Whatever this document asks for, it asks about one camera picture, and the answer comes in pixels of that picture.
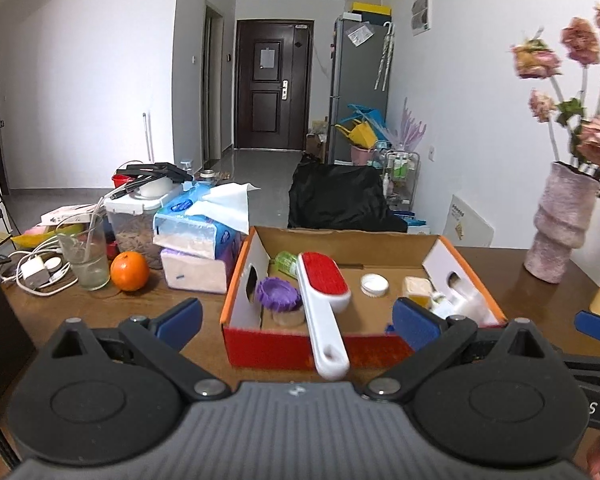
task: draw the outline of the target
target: refrigerator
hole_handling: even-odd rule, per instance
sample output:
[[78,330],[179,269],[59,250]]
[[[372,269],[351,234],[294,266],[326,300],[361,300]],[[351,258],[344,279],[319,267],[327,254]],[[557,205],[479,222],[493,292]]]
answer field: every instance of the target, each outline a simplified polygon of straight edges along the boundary
[[327,140],[327,161],[329,164],[351,164],[351,145],[334,126],[353,114],[348,104],[358,104],[380,110],[386,115],[386,102],[389,85],[382,91],[384,68],[378,90],[374,90],[384,37],[388,28],[380,25],[365,25],[373,35],[364,43],[355,46],[347,31],[359,26],[360,22],[338,18],[334,26],[334,46],[331,69],[331,95],[329,130]]

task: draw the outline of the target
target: black bag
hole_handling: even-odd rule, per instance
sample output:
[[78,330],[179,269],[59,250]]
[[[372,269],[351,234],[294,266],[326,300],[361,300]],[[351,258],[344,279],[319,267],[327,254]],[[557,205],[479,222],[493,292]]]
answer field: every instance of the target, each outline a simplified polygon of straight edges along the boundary
[[289,228],[407,232],[371,166],[321,164],[304,155],[289,190]]

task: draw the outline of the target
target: white brush handle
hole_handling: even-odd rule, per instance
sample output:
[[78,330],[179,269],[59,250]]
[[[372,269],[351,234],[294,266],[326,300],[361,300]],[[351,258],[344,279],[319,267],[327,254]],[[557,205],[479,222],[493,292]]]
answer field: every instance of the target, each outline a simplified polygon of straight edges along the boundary
[[296,271],[309,327],[315,369],[328,381],[340,380],[349,371],[349,357],[333,315],[332,303],[338,312],[344,310],[349,303],[351,292],[341,296],[330,296],[315,290],[309,283],[302,254],[298,258]]

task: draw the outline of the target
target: yellow bag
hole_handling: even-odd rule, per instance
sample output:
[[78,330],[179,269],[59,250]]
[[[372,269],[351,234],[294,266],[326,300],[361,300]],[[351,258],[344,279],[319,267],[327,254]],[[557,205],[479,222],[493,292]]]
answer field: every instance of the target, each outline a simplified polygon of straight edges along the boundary
[[359,120],[355,120],[354,122],[356,123],[356,126],[352,130],[347,130],[342,124],[336,124],[336,128],[356,146],[364,148],[365,150],[370,150],[374,144],[378,142],[375,131],[371,127],[371,124],[366,121],[363,123]]
[[[71,224],[67,225],[66,227],[60,228],[59,231],[65,235],[77,235],[78,233],[84,231],[84,226],[82,224]],[[22,249],[35,249],[42,242],[49,240],[49,238],[51,238],[55,234],[56,231],[54,229],[51,229],[50,231],[39,235],[23,234],[20,236],[14,236],[11,240],[13,241],[13,243],[15,243],[18,247]]]

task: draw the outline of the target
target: orange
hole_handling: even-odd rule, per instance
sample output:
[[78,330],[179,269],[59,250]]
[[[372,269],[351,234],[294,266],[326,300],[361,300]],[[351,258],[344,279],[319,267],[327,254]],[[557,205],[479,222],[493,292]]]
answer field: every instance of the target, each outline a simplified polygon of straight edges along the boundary
[[135,251],[120,253],[111,263],[111,281],[120,290],[133,292],[149,280],[149,265],[144,256]]

